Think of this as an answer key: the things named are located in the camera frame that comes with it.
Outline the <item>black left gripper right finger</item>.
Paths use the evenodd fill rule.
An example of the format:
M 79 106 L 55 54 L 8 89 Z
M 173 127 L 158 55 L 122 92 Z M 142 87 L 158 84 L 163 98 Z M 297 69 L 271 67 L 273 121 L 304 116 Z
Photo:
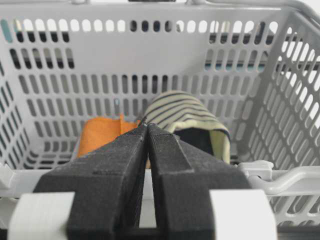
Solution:
M 212 240 L 210 190 L 250 189 L 244 173 L 178 136 L 148 125 L 156 226 L 168 240 Z

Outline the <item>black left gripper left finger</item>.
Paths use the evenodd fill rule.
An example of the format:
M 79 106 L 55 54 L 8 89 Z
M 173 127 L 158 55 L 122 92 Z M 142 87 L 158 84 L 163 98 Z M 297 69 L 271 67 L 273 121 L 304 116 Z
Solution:
M 75 193 L 69 240 L 113 240 L 117 230 L 139 226 L 147 140 L 148 127 L 141 124 L 40 178 L 36 193 Z

